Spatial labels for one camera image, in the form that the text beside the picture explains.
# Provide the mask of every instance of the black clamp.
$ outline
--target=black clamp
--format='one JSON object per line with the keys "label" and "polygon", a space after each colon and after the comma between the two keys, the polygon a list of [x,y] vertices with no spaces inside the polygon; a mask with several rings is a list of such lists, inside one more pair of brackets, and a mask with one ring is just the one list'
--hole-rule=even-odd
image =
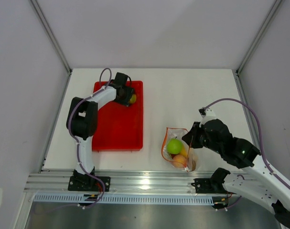
{"label": "black clamp", "polygon": [[196,178],[192,183],[196,193],[200,194],[227,194],[222,184],[225,182],[225,177],[231,174],[224,168],[218,168],[210,178]]}
{"label": "black clamp", "polygon": [[[128,79],[130,79],[130,86],[126,86]],[[115,79],[111,81],[111,87],[116,89],[116,99],[114,102],[124,106],[130,106],[130,99],[135,94],[134,88],[131,87],[131,78],[124,73],[116,73]]]}
{"label": "black clamp", "polygon": [[202,108],[199,109],[198,111],[199,111],[199,113],[200,113],[201,115],[206,115],[206,113],[205,113],[205,108],[204,108],[204,107],[202,107]]}

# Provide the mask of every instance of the green apple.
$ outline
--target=green apple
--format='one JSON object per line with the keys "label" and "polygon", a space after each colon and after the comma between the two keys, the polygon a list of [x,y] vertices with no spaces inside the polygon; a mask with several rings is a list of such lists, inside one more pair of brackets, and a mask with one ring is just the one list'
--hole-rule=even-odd
{"label": "green apple", "polygon": [[170,154],[179,154],[182,150],[183,144],[178,139],[171,139],[167,144],[167,152]]}

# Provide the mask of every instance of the metal floor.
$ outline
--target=metal floor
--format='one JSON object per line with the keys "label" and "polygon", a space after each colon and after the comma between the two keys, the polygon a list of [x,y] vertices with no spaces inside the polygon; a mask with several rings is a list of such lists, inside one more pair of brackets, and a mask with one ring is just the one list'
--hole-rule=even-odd
{"label": "metal floor", "polygon": [[26,229],[280,229],[271,213],[247,199],[228,212],[211,206],[97,204],[42,214],[61,205],[34,203]]}

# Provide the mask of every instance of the metal frame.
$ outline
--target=metal frame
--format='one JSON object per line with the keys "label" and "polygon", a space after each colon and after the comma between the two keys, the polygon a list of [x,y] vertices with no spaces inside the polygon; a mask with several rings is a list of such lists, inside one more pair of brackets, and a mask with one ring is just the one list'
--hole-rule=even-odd
{"label": "metal frame", "polygon": [[279,9],[282,6],[282,3],[285,0],[276,0],[273,4],[273,6],[271,7],[268,15],[266,16],[264,22],[262,23],[262,25],[260,26],[260,29],[258,30],[255,38],[253,39],[246,55],[244,56],[238,70],[237,70],[237,75],[240,76],[241,71],[243,70],[243,68],[245,67],[245,65],[247,64],[247,62],[250,60],[250,58],[252,57],[254,51],[256,50],[256,48],[258,47],[259,43],[261,42],[262,38],[264,37],[264,35],[266,34],[270,24],[273,22],[273,19],[275,18],[275,16],[277,15]]}
{"label": "metal frame", "polygon": [[33,10],[35,12],[35,14],[37,15],[37,17],[40,20],[40,23],[43,26],[44,31],[46,32],[46,35],[48,36],[51,44],[53,45],[55,52],[58,54],[58,56],[60,57],[62,64],[64,66],[64,68],[66,69],[66,71],[68,73],[71,73],[72,69],[70,68],[66,57],[64,56],[64,53],[59,45],[58,40],[56,39],[56,37],[54,36],[54,33],[42,11],[42,8],[40,6],[40,4],[38,3],[37,0],[29,0],[29,3],[31,4],[31,6],[33,7]]}
{"label": "metal frame", "polygon": [[[25,192],[96,194],[96,192],[68,191],[69,178],[72,174],[72,170],[51,170],[30,174]],[[254,180],[252,176],[242,174],[246,180]],[[210,178],[212,172],[96,171],[95,175],[111,177],[109,194],[190,196],[200,195],[196,194],[195,188],[191,186],[193,179]]]}
{"label": "metal frame", "polygon": [[[50,142],[54,133],[54,128],[58,119],[59,111],[62,106],[62,102],[68,87],[70,74],[72,72],[67,59],[64,56],[64,53],[54,36],[54,33],[49,26],[49,23],[38,3],[37,0],[29,0],[32,5],[36,15],[38,16],[43,29],[45,30],[47,36],[49,37],[53,47],[55,48],[56,53],[60,57],[62,64],[66,71],[69,73],[67,81],[65,82],[64,90],[62,91],[61,100],[59,102],[58,110],[56,112],[53,126],[50,131],[50,136],[46,142],[44,148],[44,155],[40,161],[40,171],[39,173],[33,173],[29,175],[27,184],[24,190],[24,200],[20,209],[20,213],[16,220],[15,229],[23,229],[26,226],[27,218],[31,209],[33,198],[36,194],[46,194],[47,193],[57,193],[57,195],[67,195],[67,194],[76,194],[80,195],[82,192],[69,192],[67,190],[69,177],[72,175],[72,170],[53,170],[53,171],[41,171],[43,166],[43,161],[48,152]],[[272,23],[275,15],[280,9],[284,0],[276,0],[270,9],[266,19],[261,25],[256,37],[254,38],[248,52],[246,53],[243,61],[241,62],[238,70],[234,73],[235,82],[237,85],[237,90],[240,96],[241,101],[247,103],[247,99],[240,81],[240,73],[243,70],[244,66],[251,58],[255,49],[258,47],[258,44],[265,35],[269,25]],[[256,126],[254,125],[253,117],[251,113],[244,108],[246,115],[247,123],[251,133],[253,143],[259,147],[258,143],[258,134]],[[192,173],[167,173],[167,172],[152,172],[152,171],[96,171],[97,176],[110,176],[111,177],[111,187],[108,195],[124,195],[126,197],[143,195],[143,196],[155,196],[155,197],[164,197],[168,196],[170,199],[172,197],[190,197],[190,196],[206,196],[203,194],[196,194],[195,189],[191,186],[194,178],[209,178],[212,172],[192,172]],[[245,179],[254,180],[248,174],[244,174]]]}
{"label": "metal frame", "polygon": [[[244,89],[243,89],[242,84],[241,84],[241,80],[238,77],[238,75],[236,74],[236,72],[233,71],[233,75],[234,75],[234,79],[235,79],[235,83],[236,83],[236,87],[237,87],[237,90],[238,90],[238,94],[239,94],[240,100],[248,105],[246,94],[245,94]],[[248,127],[249,127],[249,131],[250,131],[250,134],[251,134],[251,138],[252,138],[253,144],[257,148],[260,148],[259,147],[258,129],[257,129],[257,125],[255,124],[254,117],[251,114],[251,112],[248,109],[246,109],[244,106],[243,106],[243,110],[244,110],[244,113],[245,113],[245,116],[246,116],[246,120],[247,120],[247,124],[248,124]]]}
{"label": "metal frame", "polygon": [[21,205],[16,223],[13,228],[15,229],[24,229],[26,227],[27,219],[30,213],[32,206],[34,194],[33,193],[24,193],[23,203]]}
{"label": "metal frame", "polygon": [[68,84],[69,84],[69,81],[70,81],[70,76],[71,76],[71,73],[69,73],[69,75],[67,76],[67,80],[65,82],[64,88],[61,91],[62,95],[61,95],[61,98],[60,98],[58,106],[57,106],[57,110],[56,110],[56,113],[55,113],[55,116],[54,116],[54,119],[53,119],[53,124],[52,124],[52,127],[51,127],[51,129],[50,129],[50,131],[48,133],[48,139],[47,139],[46,144],[44,146],[43,154],[42,154],[42,156],[40,157],[40,159],[38,161],[38,163],[39,163],[38,166],[36,167],[36,168],[38,168],[37,169],[38,173],[40,173],[42,168],[43,168],[43,165],[44,165],[44,162],[45,162],[45,159],[46,159],[46,156],[47,156],[50,144],[51,144],[51,140],[52,140],[52,137],[54,135],[55,126],[56,126],[57,121],[58,121],[58,117],[59,117],[59,114],[60,114],[60,111],[61,111],[61,107],[62,107],[62,104],[63,104],[63,101],[64,101],[66,90],[68,88]]}

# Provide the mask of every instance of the white wall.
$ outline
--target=white wall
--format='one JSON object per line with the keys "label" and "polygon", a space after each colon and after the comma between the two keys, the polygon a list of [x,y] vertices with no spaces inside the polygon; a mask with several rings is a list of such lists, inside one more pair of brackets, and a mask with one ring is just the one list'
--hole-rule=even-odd
{"label": "white wall", "polygon": [[29,2],[0,1],[0,229],[15,220],[66,77]]}
{"label": "white wall", "polygon": [[237,69],[274,0],[39,0],[73,68]]}
{"label": "white wall", "polygon": [[267,158],[290,178],[290,0],[282,5],[241,80],[263,126]]}

